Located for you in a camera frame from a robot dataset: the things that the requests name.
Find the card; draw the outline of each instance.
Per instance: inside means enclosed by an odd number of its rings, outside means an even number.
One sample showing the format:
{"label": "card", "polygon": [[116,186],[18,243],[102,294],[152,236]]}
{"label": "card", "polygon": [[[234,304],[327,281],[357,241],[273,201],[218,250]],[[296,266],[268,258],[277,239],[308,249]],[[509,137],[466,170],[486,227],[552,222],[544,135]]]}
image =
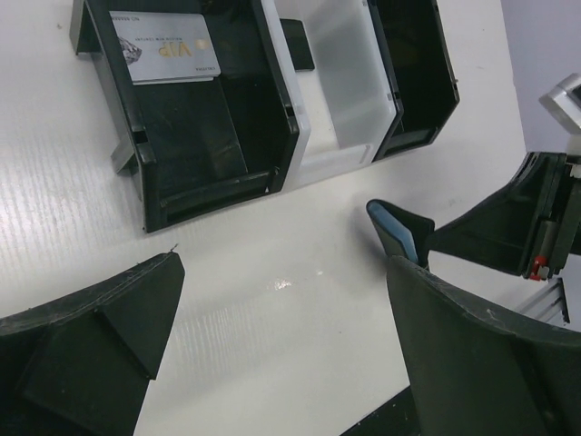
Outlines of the card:
{"label": "card", "polygon": [[134,84],[198,82],[220,74],[202,15],[112,11],[111,18]]}

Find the black object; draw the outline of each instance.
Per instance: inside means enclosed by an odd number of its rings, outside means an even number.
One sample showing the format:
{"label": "black object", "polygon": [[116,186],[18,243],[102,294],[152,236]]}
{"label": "black object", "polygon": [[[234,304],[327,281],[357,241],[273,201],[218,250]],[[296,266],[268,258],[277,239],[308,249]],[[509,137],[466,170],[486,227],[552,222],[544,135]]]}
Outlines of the black object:
{"label": "black object", "polygon": [[[581,180],[571,176],[579,158],[530,153],[510,183],[457,220],[434,231],[429,218],[374,200],[413,234],[419,265],[435,250],[489,268],[545,280],[559,274],[570,253],[581,254]],[[377,220],[386,253],[401,243]]]}
{"label": "black object", "polygon": [[388,288],[422,436],[581,434],[581,334],[402,257],[389,259]]}
{"label": "black object", "polygon": [[418,414],[410,387],[342,434],[342,436],[419,435]]}
{"label": "black object", "polygon": [[384,63],[395,70],[396,102],[400,98],[403,105],[403,116],[379,148],[377,161],[433,143],[459,94],[436,0],[369,0],[369,11]]}
{"label": "black object", "polygon": [[295,71],[313,71],[315,62],[303,23],[299,20],[281,19],[281,24]]}
{"label": "black object", "polygon": [[[110,11],[203,14],[222,74],[134,86]],[[74,0],[71,40],[94,60],[146,232],[282,188],[299,125],[260,0]]]}
{"label": "black object", "polygon": [[132,435],[182,293],[176,253],[0,320],[0,434]]}

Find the table surface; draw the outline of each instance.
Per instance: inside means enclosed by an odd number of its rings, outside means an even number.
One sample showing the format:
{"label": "table surface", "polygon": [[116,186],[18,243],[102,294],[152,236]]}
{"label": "table surface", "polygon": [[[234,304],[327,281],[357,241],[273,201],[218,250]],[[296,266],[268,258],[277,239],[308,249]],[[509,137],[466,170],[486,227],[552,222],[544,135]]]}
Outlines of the table surface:
{"label": "table surface", "polygon": [[[430,147],[159,233],[142,231],[71,0],[0,15],[0,316],[157,253],[186,269],[136,434],[337,436],[408,384],[379,242],[382,198],[443,224],[505,184],[525,145],[499,0],[440,0],[461,103]],[[537,289],[445,255],[446,280],[505,305]]]}

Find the black tray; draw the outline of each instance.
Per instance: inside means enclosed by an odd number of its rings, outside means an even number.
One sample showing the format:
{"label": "black tray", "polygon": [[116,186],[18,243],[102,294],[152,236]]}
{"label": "black tray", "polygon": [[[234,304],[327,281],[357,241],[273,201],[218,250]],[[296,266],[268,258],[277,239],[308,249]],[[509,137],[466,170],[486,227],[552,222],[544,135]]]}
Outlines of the black tray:
{"label": "black tray", "polygon": [[[222,74],[133,85],[110,11],[204,15]],[[260,0],[74,0],[71,40],[94,60],[146,232],[281,190],[299,125]]]}
{"label": "black tray", "polygon": [[395,70],[391,81],[403,116],[375,160],[434,142],[459,102],[435,0],[370,0],[379,48]]}

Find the plastic container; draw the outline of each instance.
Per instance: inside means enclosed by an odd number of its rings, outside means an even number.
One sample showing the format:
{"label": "plastic container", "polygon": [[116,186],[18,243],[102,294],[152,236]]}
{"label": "plastic container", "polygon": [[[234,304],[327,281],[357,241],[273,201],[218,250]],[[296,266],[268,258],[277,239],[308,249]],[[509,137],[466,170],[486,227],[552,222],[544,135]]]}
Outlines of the plastic container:
{"label": "plastic container", "polygon": [[304,24],[315,70],[297,77],[310,118],[303,156],[285,189],[370,164],[398,119],[367,2],[275,0],[282,19]]}
{"label": "plastic container", "polygon": [[403,116],[376,160],[434,142],[459,102],[435,0],[369,0],[395,70]]}
{"label": "plastic container", "polygon": [[[263,3],[74,0],[74,49],[94,60],[120,137],[114,167],[135,180],[146,232],[278,192],[297,142],[306,146],[308,120],[285,82],[294,76],[288,49],[271,35],[281,24]],[[134,85],[110,11],[203,15],[221,75]]]}

